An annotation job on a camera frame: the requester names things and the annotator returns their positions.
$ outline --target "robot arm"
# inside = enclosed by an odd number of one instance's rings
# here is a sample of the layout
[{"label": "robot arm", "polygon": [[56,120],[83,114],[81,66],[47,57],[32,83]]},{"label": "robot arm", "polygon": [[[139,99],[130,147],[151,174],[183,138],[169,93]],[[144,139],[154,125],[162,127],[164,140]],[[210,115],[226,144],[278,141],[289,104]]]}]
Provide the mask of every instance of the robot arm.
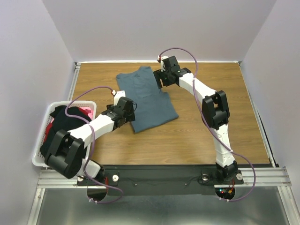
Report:
[{"label": "robot arm", "polygon": [[[161,69],[154,71],[158,88],[177,84],[186,89],[192,95],[194,75],[187,68],[181,69],[175,56],[162,57]],[[223,91],[215,91],[198,79],[195,79],[195,90],[199,101],[202,101],[202,112],[211,131],[230,148],[228,137],[229,109],[226,94]],[[229,152],[218,140],[213,138],[216,150],[216,164],[224,180],[232,177],[238,170],[237,164],[231,152]]]},{"label": "robot arm", "polygon": [[[84,149],[93,141],[91,127],[97,139],[134,120],[133,101],[125,97],[124,91],[118,91],[114,96],[114,104],[107,105],[107,110],[89,124],[70,131],[58,131],[45,156],[45,164],[68,179],[84,176],[83,168],[89,156]],[[92,160],[88,162],[86,172],[100,180],[103,175],[101,166]]]}]

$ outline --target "white connector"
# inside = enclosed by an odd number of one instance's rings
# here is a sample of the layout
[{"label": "white connector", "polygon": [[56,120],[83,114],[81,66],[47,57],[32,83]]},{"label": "white connector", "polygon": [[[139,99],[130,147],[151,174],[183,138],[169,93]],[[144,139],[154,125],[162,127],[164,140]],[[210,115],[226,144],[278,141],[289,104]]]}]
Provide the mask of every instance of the white connector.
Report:
[{"label": "white connector", "polygon": [[124,90],[117,91],[117,93],[113,97],[113,104],[117,105],[117,103],[121,97],[126,97]]},{"label": "white connector", "polygon": [[119,180],[119,176],[118,175],[113,175],[112,180],[113,180],[113,182],[117,182]]}]

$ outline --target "laundry basket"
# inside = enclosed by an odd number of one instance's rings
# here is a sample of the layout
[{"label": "laundry basket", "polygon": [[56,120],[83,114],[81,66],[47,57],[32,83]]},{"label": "laundry basket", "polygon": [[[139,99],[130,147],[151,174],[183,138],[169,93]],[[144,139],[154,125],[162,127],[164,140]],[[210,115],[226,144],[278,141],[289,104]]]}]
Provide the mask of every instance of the laundry basket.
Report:
[{"label": "laundry basket", "polygon": [[[45,131],[46,128],[48,126],[48,124],[51,122],[51,120],[53,119],[53,117],[50,116],[50,114],[52,112],[54,112],[55,107],[60,106],[60,105],[68,105],[71,101],[62,101],[62,102],[53,102],[51,105],[48,106],[47,108],[47,112],[45,114],[43,123],[42,123],[42,127],[39,131],[38,134],[38,138],[37,138],[37,142],[35,145],[35,153],[33,155],[32,158],[32,163],[36,166],[42,166],[42,167],[48,167],[45,164],[45,159],[44,156],[41,154],[41,152],[39,151],[40,147],[42,146],[42,144],[44,143],[44,138],[45,138]],[[75,101],[72,106],[77,106],[77,107],[89,107],[91,108],[91,110],[93,110],[93,119],[96,116],[96,103],[92,102],[92,101]],[[89,155],[90,152],[90,145],[87,147],[87,151],[86,151],[86,156]]]}]

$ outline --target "folded shirt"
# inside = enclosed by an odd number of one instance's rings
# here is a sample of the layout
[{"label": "folded shirt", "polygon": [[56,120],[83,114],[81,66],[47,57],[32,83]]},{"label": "folded shirt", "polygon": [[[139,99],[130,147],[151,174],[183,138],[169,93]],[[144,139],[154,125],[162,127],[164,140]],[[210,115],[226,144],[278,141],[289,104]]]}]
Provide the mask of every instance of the folded shirt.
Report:
[{"label": "folded shirt", "polygon": [[130,74],[118,74],[117,82],[126,97],[137,103],[135,121],[131,122],[135,133],[178,118],[169,94],[158,88],[150,67],[140,67]]}]

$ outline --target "wooden table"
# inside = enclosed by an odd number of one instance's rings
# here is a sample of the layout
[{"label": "wooden table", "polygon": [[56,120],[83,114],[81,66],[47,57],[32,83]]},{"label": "wooden table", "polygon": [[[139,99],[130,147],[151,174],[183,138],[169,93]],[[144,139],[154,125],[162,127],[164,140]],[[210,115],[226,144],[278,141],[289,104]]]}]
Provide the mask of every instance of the wooden table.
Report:
[{"label": "wooden table", "polygon": [[[119,90],[116,75],[131,73],[140,66],[159,69],[158,63],[87,63],[82,64],[74,98],[95,86]],[[195,70],[192,63],[182,68]],[[232,149],[252,163],[268,164],[269,159],[253,113],[248,93],[237,63],[199,63],[197,76],[203,83],[227,94],[230,118],[229,138]],[[125,124],[96,140],[93,159],[104,165],[214,164],[216,153],[211,134],[204,126],[194,97],[177,85],[164,87],[179,118],[159,127],[134,134]],[[97,115],[113,103],[107,89],[95,90],[81,100],[94,101]],[[238,163],[246,163],[237,157]]]}]

